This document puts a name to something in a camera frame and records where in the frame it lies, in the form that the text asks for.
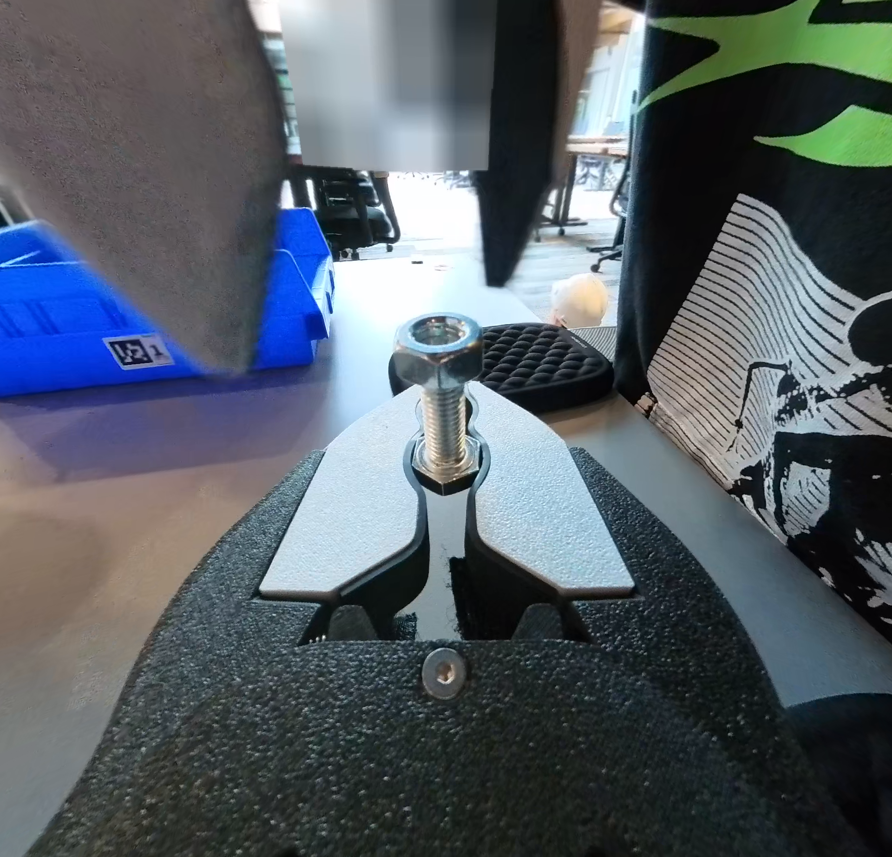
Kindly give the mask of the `wooden desk black legs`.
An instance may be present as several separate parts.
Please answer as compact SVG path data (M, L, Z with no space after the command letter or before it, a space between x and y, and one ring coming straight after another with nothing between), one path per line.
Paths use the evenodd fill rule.
M569 228L583 227L587 220L570 216L570 207L575 185L579 158L594 158L603 164L620 161L626 165L629 156L629 143L621 136L595 138L570 137L566 142L566 169L559 196L559 204L552 224L557 227L557 236L565 237Z

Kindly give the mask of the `black office chair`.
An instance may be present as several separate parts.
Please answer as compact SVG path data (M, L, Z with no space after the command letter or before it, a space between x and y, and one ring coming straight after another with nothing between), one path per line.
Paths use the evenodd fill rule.
M334 259L359 260L361 250L377 246L392 253L400 224L387 171L310 167L315 216Z

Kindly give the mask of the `silver hex bolt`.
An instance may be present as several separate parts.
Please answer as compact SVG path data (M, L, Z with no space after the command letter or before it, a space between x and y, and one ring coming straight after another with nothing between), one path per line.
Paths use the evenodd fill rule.
M483 450L467 427L467 384L448 390L418 385L421 430L411 465L422 485L435 494L469 489L481 471Z

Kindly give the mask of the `black quilted wrist rest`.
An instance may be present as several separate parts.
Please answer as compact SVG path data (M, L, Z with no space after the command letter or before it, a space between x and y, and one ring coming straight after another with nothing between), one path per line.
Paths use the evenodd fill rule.
M534 415L588 405L614 386L612 363L570 330L545 323L484 328L479 381Z

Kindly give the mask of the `silver hex nut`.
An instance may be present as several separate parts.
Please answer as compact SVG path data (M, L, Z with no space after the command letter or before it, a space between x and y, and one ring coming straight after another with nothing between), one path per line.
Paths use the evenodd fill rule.
M398 327L394 370L424 389L456 389L483 371L485 343L480 325L452 313L414 317Z

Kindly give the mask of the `white rounded lumpy object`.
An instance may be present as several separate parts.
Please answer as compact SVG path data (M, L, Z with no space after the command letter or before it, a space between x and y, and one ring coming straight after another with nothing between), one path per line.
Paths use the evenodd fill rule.
M568 330L599 327L608 313L605 284L591 271L574 274L551 286L548 321Z

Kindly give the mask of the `blue plastic bin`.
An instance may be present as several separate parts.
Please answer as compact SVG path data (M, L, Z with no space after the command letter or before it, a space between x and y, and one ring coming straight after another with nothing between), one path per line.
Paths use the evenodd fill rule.
M173 339L39 220L1 232L1 396L203 377ZM330 333L335 277L313 212L277 219L251 371L311 364Z

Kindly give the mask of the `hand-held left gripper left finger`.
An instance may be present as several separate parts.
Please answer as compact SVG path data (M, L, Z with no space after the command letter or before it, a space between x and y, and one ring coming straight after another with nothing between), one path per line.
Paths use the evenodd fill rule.
M343 597L419 543L426 498L410 450L420 395L403 391L328 444L260 584L263 597Z

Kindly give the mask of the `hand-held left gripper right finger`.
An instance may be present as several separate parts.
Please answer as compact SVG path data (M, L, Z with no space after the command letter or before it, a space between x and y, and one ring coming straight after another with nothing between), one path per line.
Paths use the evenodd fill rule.
M633 578L564 440L482 383L469 394L488 450L473 498L483 547L563 599L631 595Z

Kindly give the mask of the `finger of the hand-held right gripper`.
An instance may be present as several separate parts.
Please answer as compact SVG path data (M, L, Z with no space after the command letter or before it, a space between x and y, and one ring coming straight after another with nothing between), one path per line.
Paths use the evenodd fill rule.
M604 0L497 0L487 168L477 172L485 282L511 279L561 177Z
M247 0L2 0L2 178L203 368L252 365L284 116Z

